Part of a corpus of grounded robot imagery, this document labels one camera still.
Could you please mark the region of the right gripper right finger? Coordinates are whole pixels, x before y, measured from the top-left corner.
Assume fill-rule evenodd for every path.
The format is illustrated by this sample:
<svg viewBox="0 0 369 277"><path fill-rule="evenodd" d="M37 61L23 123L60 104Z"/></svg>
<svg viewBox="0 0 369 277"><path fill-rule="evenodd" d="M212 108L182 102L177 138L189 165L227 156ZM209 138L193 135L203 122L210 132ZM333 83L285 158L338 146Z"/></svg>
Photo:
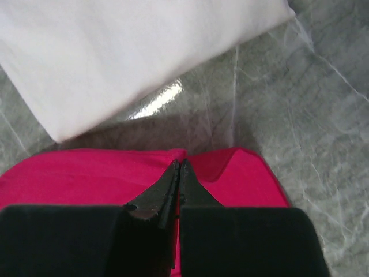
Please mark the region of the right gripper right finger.
<svg viewBox="0 0 369 277"><path fill-rule="evenodd" d="M328 276L315 227L301 209L225 207L188 160L179 199L182 276Z"/></svg>

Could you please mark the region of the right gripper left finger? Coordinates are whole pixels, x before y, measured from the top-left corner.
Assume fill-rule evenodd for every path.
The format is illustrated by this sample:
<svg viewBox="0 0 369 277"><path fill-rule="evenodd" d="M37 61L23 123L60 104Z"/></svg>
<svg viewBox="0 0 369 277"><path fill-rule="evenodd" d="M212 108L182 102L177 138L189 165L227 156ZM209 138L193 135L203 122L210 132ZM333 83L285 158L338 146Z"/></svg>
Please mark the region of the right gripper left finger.
<svg viewBox="0 0 369 277"><path fill-rule="evenodd" d="M125 205L10 205L1 211L2 276L169 276L179 163Z"/></svg>

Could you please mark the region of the pink red t-shirt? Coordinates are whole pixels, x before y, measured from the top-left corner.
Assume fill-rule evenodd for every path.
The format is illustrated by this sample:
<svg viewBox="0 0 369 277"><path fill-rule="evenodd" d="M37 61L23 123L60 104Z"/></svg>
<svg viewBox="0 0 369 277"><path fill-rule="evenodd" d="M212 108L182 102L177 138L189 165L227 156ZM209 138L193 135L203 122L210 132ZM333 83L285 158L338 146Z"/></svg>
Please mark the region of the pink red t-shirt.
<svg viewBox="0 0 369 277"><path fill-rule="evenodd" d="M226 148L189 156L169 151L77 149L26 159L1 177L1 211L10 205L125 205L163 175L171 162L185 160L200 184L225 207L287 208L268 165L253 152ZM182 276L179 246L179 186L175 265Z"/></svg>

